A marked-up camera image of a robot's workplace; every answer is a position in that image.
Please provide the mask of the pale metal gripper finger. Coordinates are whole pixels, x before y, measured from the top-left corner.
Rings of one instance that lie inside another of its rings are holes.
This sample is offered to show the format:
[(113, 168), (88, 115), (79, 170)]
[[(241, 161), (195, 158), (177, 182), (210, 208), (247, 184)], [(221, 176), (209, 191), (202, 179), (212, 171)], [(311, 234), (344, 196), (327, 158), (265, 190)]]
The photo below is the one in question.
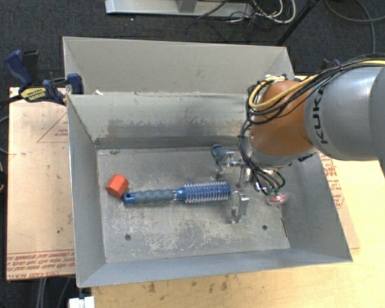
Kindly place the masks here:
[(215, 154), (215, 161), (218, 166), (216, 173), (217, 178), (223, 178), (232, 175), (242, 165), (240, 159), (234, 157), (233, 151), (226, 151)]
[(250, 198), (247, 197), (244, 191), (234, 191), (232, 195), (232, 207), (230, 211), (230, 220), (229, 222), (240, 223), (243, 216), (246, 215)]

